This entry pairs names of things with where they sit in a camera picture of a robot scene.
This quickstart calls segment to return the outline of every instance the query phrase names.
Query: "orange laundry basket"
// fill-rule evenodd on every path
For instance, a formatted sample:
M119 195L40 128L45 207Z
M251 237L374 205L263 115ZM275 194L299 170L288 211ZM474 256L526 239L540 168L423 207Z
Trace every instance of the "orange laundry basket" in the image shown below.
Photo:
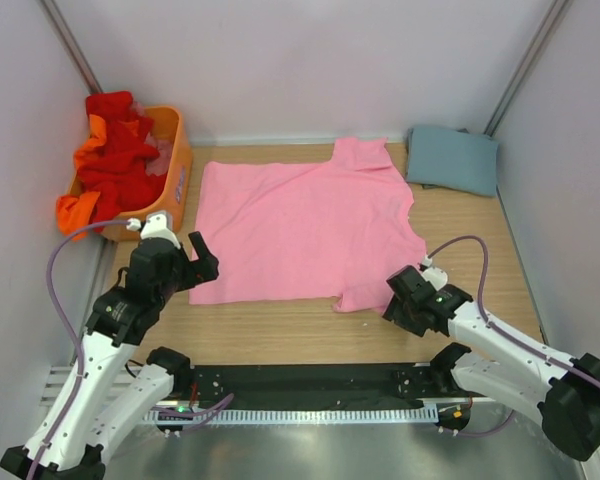
M191 145L189 145L189 140L187 139L182 115L177 109L168 106L145 107L145 115L153 118L154 121L151 134L156 139L169 140L173 143L173 153L171 154L167 180L158 200L142 210L122 212L116 219L127 220L129 218L139 218L144 221L148 214L158 210L166 210L171 213L173 217L173 230L177 232L182 226L185 198L189 185L191 163L193 161ZM77 196L82 192L82 183L76 174L73 177L68 194ZM124 225L106 227L102 231L102 236L115 242L140 239L139 233L130 232Z

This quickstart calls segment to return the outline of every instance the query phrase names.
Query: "pile of clothes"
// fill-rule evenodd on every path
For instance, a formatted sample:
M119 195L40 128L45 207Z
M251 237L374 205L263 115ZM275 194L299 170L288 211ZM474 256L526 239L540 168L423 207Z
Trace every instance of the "pile of clothes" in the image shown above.
M65 235L151 205L164 189L171 159L173 146L151 136L153 119L130 92L91 95L86 111L90 136L73 156L82 194L56 202Z

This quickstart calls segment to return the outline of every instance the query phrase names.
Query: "wooden table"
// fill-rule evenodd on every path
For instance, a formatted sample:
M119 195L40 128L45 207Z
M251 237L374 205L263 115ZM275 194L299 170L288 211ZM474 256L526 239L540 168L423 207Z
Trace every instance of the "wooden table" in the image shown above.
M404 146L387 146L397 168L404 172ZM323 162L332 145L280 145L194 148L185 221L179 232L194 230L204 166L222 163ZM489 246L489 276L485 290L487 308L511 325L541 339L538 323L518 259L497 198L483 198L446 189L423 190L412 185L415 204L410 222L428 250L463 234L483 237ZM127 265L135 242L121 243L115 255L112 281L118 268ZM475 242L460 242L436 256L450 282L475 293L482 253ZM175 295L160 322L146 335L134 358L167 346L189 357L194 364L300 364L376 363L430 360L449 343L441 334L416 337L383 320L377 313L334 313L333 298L262 301L212 306L191 306L185 293Z

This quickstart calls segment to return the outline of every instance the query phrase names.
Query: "white wall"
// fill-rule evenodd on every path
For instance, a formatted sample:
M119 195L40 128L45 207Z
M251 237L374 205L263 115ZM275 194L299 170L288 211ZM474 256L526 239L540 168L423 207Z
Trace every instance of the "white wall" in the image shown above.
M71 352L44 274L61 239L55 199L87 131L86 94L37 2L0 1L0 457L33 432L49 368ZM59 293L76 324L99 245L73 245L58 262Z
M600 0L574 2L497 137L500 193L548 339L600 357Z
M550 0L58 0L105 90L197 143L482 131Z

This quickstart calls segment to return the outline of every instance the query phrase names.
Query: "folded pink fabric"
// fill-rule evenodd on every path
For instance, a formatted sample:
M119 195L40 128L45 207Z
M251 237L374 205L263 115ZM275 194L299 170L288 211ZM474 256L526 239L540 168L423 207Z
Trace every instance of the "folded pink fabric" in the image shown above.
M339 139L325 163L209 163L196 230L220 276L191 290L190 303L340 297L339 312L386 307L387 278L426 249L385 143Z

